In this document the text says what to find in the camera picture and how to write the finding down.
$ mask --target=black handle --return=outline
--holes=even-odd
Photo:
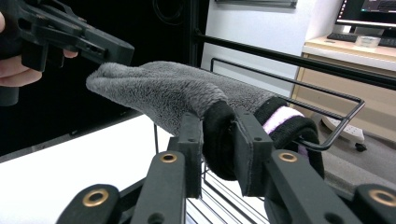
[[[0,34],[0,60],[21,54],[21,35],[18,22],[13,19],[17,13],[14,4],[2,1],[0,11],[6,19],[6,29]],[[0,87],[0,106],[15,105],[18,102],[19,88]]]

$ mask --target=cable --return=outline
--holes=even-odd
[[[182,12],[183,12],[183,1],[180,2],[177,12],[170,17],[163,15],[163,13],[161,12],[160,7],[158,5],[158,0],[152,0],[152,7],[153,7],[154,12],[157,15],[157,17],[163,23],[168,24],[168,25],[174,25],[174,26],[177,26],[177,25],[180,25],[181,23],[183,23],[183,20],[180,19],[182,16]]]

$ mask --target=monitor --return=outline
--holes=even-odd
[[[343,0],[335,24],[394,33],[396,0]]]

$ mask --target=black panel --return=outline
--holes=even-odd
[[[179,0],[163,4],[171,13]],[[151,61],[182,61],[183,25],[167,25],[148,0],[63,0],[88,24],[135,47],[133,66]],[[82,57],[66,60],[63,68],[47,65],[43,78],[20,88],[20,101],[0,107],[0,156],[40,144],[75,130],[86,129],[129,111],[91,93],[85,79],[98,64]]]

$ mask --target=human hand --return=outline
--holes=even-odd
[[[6,28],[3,14],[0,12],[0,33]],[[64,57],[74,58],[76,52],[64,50]],[[38,81],[42,73],[21,64],[21,55],[0,60],[0,86],[21,87]]]

